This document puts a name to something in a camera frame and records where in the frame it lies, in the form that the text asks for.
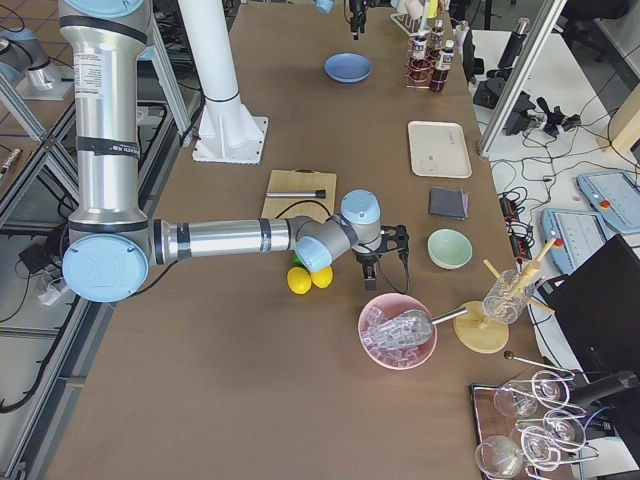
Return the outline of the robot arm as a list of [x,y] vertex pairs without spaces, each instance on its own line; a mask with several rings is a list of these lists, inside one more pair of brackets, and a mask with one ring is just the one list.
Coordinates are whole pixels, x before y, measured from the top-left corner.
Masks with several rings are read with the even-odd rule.
[[[316,0],[315,8],[323,14],[329,14],[336,2],[334,0]],[[354,40],[365,33],[368,2],[366,0],[347,0],[344,2],[344,17]]]
[[154,265],[194,257],[292,250],[311,272],[353,252],[366,275],[379,257],[408,254],[404,226],[380,221],[375,195],[354,190],[338,213],[171,224],[152,220],[138,197],[137,60],[153,12],[147,1],[63,1],[60,30],[74,61],[79,200],[68,221],[64,279],[77,295],[116,302],[136,295]]

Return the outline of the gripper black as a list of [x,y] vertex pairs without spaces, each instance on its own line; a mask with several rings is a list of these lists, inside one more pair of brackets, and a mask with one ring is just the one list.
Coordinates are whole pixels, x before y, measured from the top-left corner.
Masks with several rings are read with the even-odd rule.
[[379,242],[373,244],[358,244],[354,249],[356,260],[363,268],[363,282],[366,290],[377,290],[375,266],[383,255],[396,253],[403,267],[408,269],[408,231],[405,225],[381,227]]
[[354,40],[358,40],[358,34],[365,33],[367,0],[347,0],[349,9],[349,22],[351,23],[351,33]]

